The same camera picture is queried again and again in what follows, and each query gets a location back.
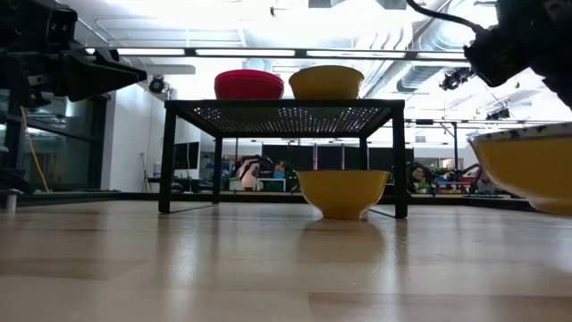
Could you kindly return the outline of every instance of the cable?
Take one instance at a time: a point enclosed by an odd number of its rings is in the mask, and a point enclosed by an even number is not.
[[[472,21],[468,21],[465,18],[461,18],[452,14],[448,14],[448,13],[438,13],[435,12],[433,10],[429,10],[429,9],[425,9],[424,7],[422,7],[419,4],[416,4],[415,0],[405,0],[408,5],[413,8],[413,10],[417,11],[418,13],[424,14],[426,16],[429,17],[433,17],[435,19],[441,19],[441,20],[445,20],[445,21],[451,21],[451,22],[455,22],[455,23],[459,23],[462,24],[463,26],[467,26],[469,27],[471,30],[473,30],[474,33],[479,33],[484,31],[484,28]]]
[[[24,129],[26,130],[26,133],[28,134],[29,149],[32,150],[32,156],[34,156],[34,161],[36,162],[36,168],[38,169],[39,176],[42,178],[42,182],[44,183],[44,189],[46,189],[46,192],[50,192],[49,188],[47,188],[46,177],[44,176],[44,173],[42,172],[42,168],[39,166],[38,157],[36,156],[36,150],[34,149],[34,143],[32,143],[32,136],[29,135],[29,132],[28,132],[28,119],[26,118],[26,111],[24,110],[24,107],[22,107],[22,106],[20,106],[20,110],[21,110],[21,119],[24,122]]]

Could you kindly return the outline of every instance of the yellow bowl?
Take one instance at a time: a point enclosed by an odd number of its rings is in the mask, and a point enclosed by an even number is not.
[[[572,172],[568,170],[572,134],[559,127],[572,128],[572,123],[483,135],[470,143],[502,189],[526,198],[543,212],[572,215]]]
[[[345,66],[316,66],[290,77],[296,99],[356,99],[364,75]]]
[[[359,219],[377,204],[389,177],[385,171],[298,172],[306,201],[330,219]]]

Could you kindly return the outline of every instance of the ceiling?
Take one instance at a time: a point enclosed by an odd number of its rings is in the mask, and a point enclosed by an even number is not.
[[[59,0],[80,15],[76,39],[87,47],[288,47],[360,50],[459,51],[472,40],[469,29],[428,21],[403,0]],[[430,9],[468,18],[484,26],[496,22],[493,7],[474,0],[418,0]],[[316,64],[341,64],[360,70],[366,80],[361,97],[407,100],[407,118],[484,119],[508,107],[513,118],[572,120],[544,87],[525,71],[507,84],[488,89],[478,79],[455,91],[439,83],[447,63],[297,59],[130,58],[152,72],[176,69],[175,87],[193,88],[193,98],[214,97],[219,72],[253,68],[285,81]],[[290,89],[286,97],[291,96]]]

